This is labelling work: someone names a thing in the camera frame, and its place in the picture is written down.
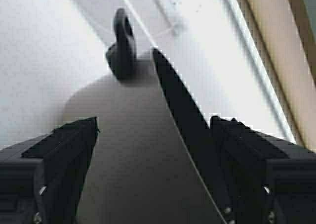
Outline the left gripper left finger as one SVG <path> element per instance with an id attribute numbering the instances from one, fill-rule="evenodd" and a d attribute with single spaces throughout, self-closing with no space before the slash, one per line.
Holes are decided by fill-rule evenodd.
<path id="1" fill-rule="evenodd" d="M 99 129 L 77 120 L 0 151 L 3 224 L 73 224 Z"/>

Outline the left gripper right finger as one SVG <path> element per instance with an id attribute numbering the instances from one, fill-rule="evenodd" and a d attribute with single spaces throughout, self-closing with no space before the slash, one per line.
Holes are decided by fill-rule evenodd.
<path id="1" fill-rule="evenodd" d="M 213 116 L 220 180 L 213 197 L 228 224 L 313 224 L 316 154 L 235 119 Z"/>

